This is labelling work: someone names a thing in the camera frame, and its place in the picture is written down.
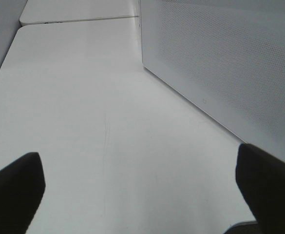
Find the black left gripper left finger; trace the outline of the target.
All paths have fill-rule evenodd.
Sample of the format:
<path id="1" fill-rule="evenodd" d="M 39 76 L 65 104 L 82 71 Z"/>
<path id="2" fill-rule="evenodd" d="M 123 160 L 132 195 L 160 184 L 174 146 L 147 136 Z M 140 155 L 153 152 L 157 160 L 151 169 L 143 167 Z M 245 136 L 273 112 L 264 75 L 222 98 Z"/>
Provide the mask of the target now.
<path id="1" fill-rule="evenodd" d="M 45 192 L 40 155 L 27 153 L 0 170 L 0 234 L 24 234 Z"/>

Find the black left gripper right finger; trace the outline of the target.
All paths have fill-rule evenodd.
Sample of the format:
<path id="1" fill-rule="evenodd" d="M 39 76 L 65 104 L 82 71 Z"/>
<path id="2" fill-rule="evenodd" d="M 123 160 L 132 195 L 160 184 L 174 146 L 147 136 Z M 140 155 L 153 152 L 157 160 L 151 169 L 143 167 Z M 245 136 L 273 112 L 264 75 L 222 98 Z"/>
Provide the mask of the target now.
<path id="1" fill-rule="evenodd" d="M 285 162 L 243 143 L 235 180 L 262 232 L 285 234 Z"/>

